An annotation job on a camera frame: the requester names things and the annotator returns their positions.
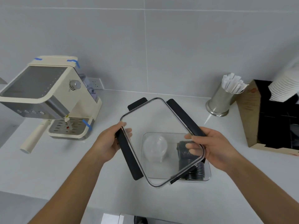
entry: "drip tray grate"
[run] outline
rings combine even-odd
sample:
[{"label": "drip tray grate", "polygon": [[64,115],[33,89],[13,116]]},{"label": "drip tray grate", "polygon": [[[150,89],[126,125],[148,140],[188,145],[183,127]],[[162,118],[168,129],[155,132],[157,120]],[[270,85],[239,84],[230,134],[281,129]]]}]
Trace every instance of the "drip tray grate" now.
[{"label": "drip tray grate", "polygon": [[86,128],[86,125],[82,120],[88,122],[89,119],[70,117],[70,122],[73,129],[69,128],[68,124],[64,121],[64,119],[55,120],[51,125],[51,127],[49,128],[49,133],[80,135],[83,133],[83,131]]}]

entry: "cream espresso machine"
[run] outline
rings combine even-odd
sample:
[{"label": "cream espresso machine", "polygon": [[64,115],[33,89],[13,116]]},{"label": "cream espresso machine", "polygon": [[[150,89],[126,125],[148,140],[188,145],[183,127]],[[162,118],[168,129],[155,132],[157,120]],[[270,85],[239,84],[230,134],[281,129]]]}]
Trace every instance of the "cream espresso machine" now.
[{"label": "cream espresso machine", "polygon": [[31,153],[44,131],[53,138],[86,139],[102,101],[78,74],[78,58],[39,56],[0,91],[0,102],[23,117],[43,119],[21,145]]}]

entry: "person's left hand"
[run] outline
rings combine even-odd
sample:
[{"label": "person's left hand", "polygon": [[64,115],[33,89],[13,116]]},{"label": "person's left hand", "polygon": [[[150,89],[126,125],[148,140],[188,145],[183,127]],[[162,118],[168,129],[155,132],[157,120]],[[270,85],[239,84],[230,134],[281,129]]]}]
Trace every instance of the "person's left hand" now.
[{"label": "person's left hand", "polygon": [[[93,146],[91,147],[91,149],[100,152],[100,157],[103,162],[111,160],[114,157],[115,153],[120,149],[117,139],[115,139],[115,133],[125,125],[125,122],[120,121],[118,124],[115,124],[104,130],[102,133],[100,133]],[[126,132],[129,137],[132,136],[131,128],[127,128]]]}]

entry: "glass container lid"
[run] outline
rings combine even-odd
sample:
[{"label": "glass container lid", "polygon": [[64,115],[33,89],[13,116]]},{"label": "glass container lid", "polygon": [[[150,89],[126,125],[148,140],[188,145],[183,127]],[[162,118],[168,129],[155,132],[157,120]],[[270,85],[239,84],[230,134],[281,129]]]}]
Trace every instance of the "glass container lid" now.
[{"label": "glass container lid", "polygon": [[172,184],[203,160],[203,146],[201,156],[190,154],[185,145],[193,141],[184,135],[205,134],[173,99],[142,98],[128,108],[121,121],[132,128],[133,135],[129,138],[122,128],[116,136],[135,180],[144,176],[153,187]]}]

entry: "power outlet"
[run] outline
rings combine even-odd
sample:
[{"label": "power outlet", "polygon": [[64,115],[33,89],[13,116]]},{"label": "power outlet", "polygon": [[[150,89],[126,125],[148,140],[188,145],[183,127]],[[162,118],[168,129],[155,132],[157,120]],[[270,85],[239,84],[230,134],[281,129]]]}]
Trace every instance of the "power outlet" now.
[{"label": "power outlet", "polygon": [[103,90],[104,86],[100,78],[88,78],[95,90]]}]

